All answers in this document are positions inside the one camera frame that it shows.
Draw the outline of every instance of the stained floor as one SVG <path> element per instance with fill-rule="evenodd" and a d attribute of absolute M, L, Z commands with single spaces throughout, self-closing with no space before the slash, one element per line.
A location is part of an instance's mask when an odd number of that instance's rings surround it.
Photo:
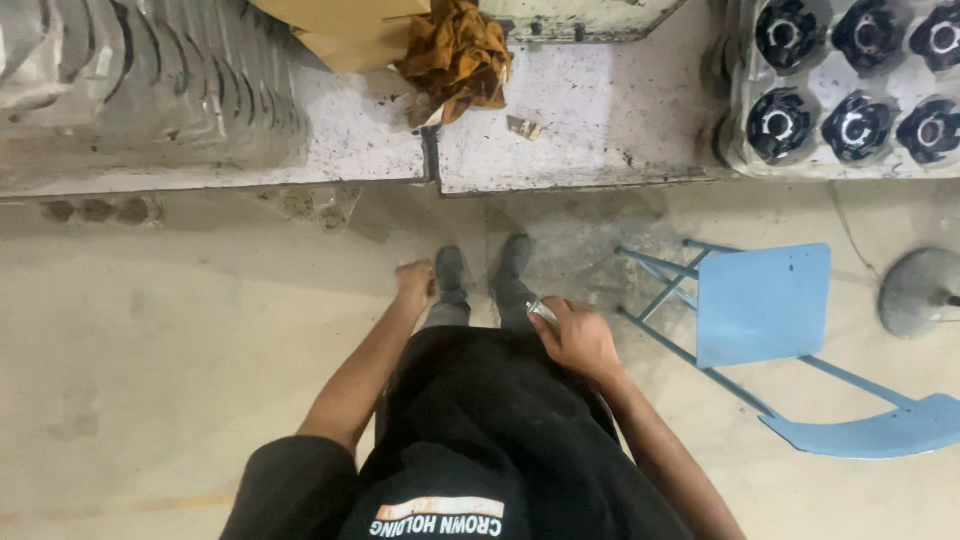
<path fill-rule="evenodd" d="M 826 242 L 824 359 L 913 398 L 960 396 L 960 334 L 907 342 L 875 315 L 879 276 L 925 245 L 960 251 L 960 184 L 714 184 L 440 200 L 367 189 L 348 230 L 290 221 L 237 192 L 167 195 L 157 226 L 51 223 L 0 207 L 0 536 L 211 538 L 243 465 L 289 434 L 372 326 L 393 268 L 456 243 L 474 324 L 511 232 L 537 240 L 532 288 L 607 313 L 637 384 L 751 538 L 952 537 L 960 446 L 886 461 L 801 454 L 751 410 L 612 313 L 660 290 L 612 250 L 689 260 L 695 237 L 745 249 Z M 671 301 L 654 326 L 686 346 Z M 795 361 L 725 371 L 788 418 L 885 410 Z M 365 442 L 364 452 L 370 449 Z"/>

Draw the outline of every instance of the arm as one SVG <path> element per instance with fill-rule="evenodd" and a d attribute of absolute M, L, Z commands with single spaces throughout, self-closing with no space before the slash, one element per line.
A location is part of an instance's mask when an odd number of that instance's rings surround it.
<path fill-rule="evenodd" d="M 546 351 L 587 377 L 607 401 L 637 467 L 657 486 L 698 539 L 741 540 L 743 532 L 704 471 L 630 380 L 603 316 L 551 297 L 543 303 L 560 323 L 556 335 L 531 315 Z"/>
<path fill-rule="evenodd" d="M 432 284 L 430 262 L 397 268 L 398 292 L 394 302 L 324 386 L 297 435 L 325 437 L 356 454 L 357 443 L 373 415 L 373 408 L 426 309 Z"/>

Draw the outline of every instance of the small tube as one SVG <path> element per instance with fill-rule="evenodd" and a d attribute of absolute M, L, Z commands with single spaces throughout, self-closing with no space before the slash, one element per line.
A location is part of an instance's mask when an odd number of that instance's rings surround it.
<path fill-rule="evenodd" d="M 527 313 L 536 313 L 540 317 L 543 317 L 543 320 L 546 321 L 546 324 L 557 335 L 560 335 L 560 321 L 557 320 L 557 315 L 553 312 L 553 309 L 550 309 L 540 300 L 534 302 L 527 302 Z"/>

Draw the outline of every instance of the fingers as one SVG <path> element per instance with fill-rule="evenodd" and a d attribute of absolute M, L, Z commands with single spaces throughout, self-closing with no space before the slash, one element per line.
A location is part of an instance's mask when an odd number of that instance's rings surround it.
<path fill-rule="evenodd" d="M 562 350 L 560 338 L 550 329 L 550 325 L 546 323 L 543 317 L 540 317 L 536 313 L 530 313 L 530 323 L 534 325 L 534 330 L 536 330 L 537 335 L 540 336 L 540 341 L 543 342 L 543 347 L 546 348 L 547 354 L 553 358 L 560 357 Z"/>
<path fill-rule="evenodd" d="M 557 315 L 557 320 L 561 320 L 563 317 L 573 312 L 573 309 L 570 308 L 570 302 L 559 296 L 548 296 L 542 301 L 545 306 L 549 307 L 550 310 Z"/>

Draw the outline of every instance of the man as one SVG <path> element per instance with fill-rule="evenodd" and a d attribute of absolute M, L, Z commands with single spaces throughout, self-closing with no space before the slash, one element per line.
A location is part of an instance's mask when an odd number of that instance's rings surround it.
<path fill-rule="evenodd" d="M 531 253 L 515 236 L 493 275 L 501 330 L 469 327 L 458 249 L 438 253 L 436 272 L 398 268 L 396 299 L 297 435 L 251 457 L 223 538 L 744 538 L 631 381 L 604 318 L 555 297 L 543 302 L 556 331 L 528 317 Z M 440 301 L 411 338 L 434 284 Z"/>

